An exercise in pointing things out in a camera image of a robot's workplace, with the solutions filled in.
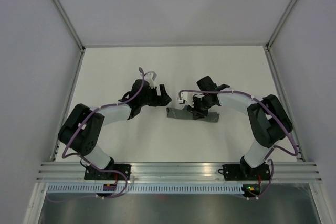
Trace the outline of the grey cloth napkin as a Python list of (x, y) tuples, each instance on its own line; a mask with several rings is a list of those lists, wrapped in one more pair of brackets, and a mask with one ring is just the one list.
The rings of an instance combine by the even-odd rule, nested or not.
[(166, 116), (168, 118), (178, 120), (198, 120), (209, 123), (217, 123), (219, 121), (220, 114), (217, 112), (210, 112), (207, 116), (194, 115), (187, 109), (187, 106), (185, 106), (183, 109), (167, 107)]

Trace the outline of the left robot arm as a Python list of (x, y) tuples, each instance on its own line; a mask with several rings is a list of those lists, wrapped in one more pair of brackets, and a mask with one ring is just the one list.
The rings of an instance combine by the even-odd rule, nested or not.
[(165, 85), (151, 87), (148, 81), (135, 80), (132, 89), (118, 100), (118, 104), (92, 109), (77, 104), (62, 125), (58, 140), (70, 155), (78, 155), (96, 169), (104, 180), (114, 176), (114, 159), (98, 146), (98, 138), (104, 126), (136, 117), (144, 106), (165, 107), (172, 101)]

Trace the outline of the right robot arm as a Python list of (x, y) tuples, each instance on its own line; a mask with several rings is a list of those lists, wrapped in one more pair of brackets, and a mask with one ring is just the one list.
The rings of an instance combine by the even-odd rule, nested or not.
[(226, 106), (248, 116), (254, 141), (248, 152), (240, 159), (239, 172), (245, 179), (254, 178), (266, 158), (279, 146), (277, 143), (289, 138), (292, 122), (275, 95), (256, 98), (237, 91), (227, 84), (217, 85), (210, 76), (197, 81), (198, 91), (181, 91), (180, 103), (187, 103), (186, 110), (193, 120), (206, 119), (210, 108)]

